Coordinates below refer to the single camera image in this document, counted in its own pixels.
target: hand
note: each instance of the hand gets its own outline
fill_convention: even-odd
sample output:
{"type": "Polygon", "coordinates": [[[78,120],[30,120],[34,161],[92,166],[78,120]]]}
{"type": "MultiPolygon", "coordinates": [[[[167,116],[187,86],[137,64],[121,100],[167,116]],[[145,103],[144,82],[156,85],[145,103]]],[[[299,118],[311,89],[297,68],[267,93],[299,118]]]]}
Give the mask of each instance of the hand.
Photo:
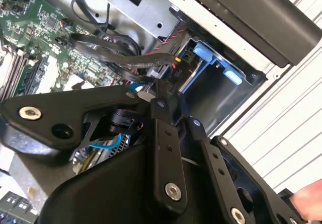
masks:
{"type": "Polygon", "coordinates": [[[322,220],[322,180],[299,190],[290,200],[303,219],[322,220]]]}

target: white wall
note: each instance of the white wall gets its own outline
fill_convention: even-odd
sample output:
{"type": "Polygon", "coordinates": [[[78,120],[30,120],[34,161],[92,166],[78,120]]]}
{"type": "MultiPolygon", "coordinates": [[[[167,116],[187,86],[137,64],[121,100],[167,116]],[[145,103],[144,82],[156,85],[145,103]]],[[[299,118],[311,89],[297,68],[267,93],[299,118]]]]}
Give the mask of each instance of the white wall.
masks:
{"type": "MultiPolygon", "coordinates": [[[[322,28],[322,0],[291,0],[322,28]]],[[[226,135],[276,191],[322,179],[322,41],[226,135]]]]}

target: motherboard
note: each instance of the motherboard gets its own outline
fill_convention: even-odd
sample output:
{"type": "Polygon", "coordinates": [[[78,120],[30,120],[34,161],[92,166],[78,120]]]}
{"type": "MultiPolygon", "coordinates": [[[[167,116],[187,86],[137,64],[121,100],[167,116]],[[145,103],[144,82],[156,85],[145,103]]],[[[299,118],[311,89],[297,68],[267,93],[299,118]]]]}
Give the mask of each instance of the motherboard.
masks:
{"type": "Polygon", "coordinates": [[[45,0],[0,0],[1,28],[0,101],[115,80],[105,65],[68,46],[68,34],[89,32],[45,0]]]}

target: silver screw head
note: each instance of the silver screw head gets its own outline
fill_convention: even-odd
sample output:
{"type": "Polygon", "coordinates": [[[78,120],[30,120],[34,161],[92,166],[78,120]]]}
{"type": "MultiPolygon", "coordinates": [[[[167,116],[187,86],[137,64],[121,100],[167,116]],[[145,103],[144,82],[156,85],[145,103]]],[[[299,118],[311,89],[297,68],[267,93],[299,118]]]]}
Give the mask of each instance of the silver screw head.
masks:
{"type": "Polygon", "coordinates": [[[42,113],[35,107],[23,107],[19,110],[19,116],[26,120],[36,121],[41,118],[42,113]]]}
{"type": "Polygon", "coordinates": [[[181,190],[175,183],[167,183],[165,189],[166,194],[170,199],[174,201],[179,201],[181,199],[181,190]]]}
{"type": "Polygon", "coordinates": [[[246,223],[244,215],[237,208],[231,209],[231,215],[238,224],[245,224],[246,223]]]}
{"type": "Polygon", "coordinates": [[[297,221],[294,220],[293,218],[290,218],[290,221],[292,222],[292,224],[297,224],[297,221]]]}
{"type": "Polygon", "coordinates": [[[200,122],[197,119],[193,120],[193,123],[197,126],[200,126],[200,122]]]}
{"type": "Polygon", "coordinates": [[[227,141],[225,139],[223,139],[223,138],[220,140],[220,142],[224,146],[227,146],[228,145],[227,141]]]}
{"type": "Polygon", "coordinates": [[[133,95],[133,93],[131,92],[127,92],[126,95],[129,97],[129,98],[135,98],[135,95],[133,95]]]}
{"type": "Polygon", "coordinates": [[[157,104],[161,107],[165,107],[166,105],[162,101],[157,101],[157,104]]]}

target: chip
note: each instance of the chip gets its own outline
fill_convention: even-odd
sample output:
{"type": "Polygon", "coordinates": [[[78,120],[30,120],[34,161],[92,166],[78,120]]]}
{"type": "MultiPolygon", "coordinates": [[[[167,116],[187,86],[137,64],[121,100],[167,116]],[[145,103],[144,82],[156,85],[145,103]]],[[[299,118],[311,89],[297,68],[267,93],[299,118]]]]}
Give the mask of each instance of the chip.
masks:
{"type": "Polygon", "coordinates": [[[51,28],[54,28],[56,26],[56,21],[49,17],[48,20],[47,20],[47,24],[51,27],[51,28]]]}
{"type": "Polygon", "coordinates": [[[32,28],[27,28],[26,29],[26,34],[31,35],[34,30],[32,28]]]}

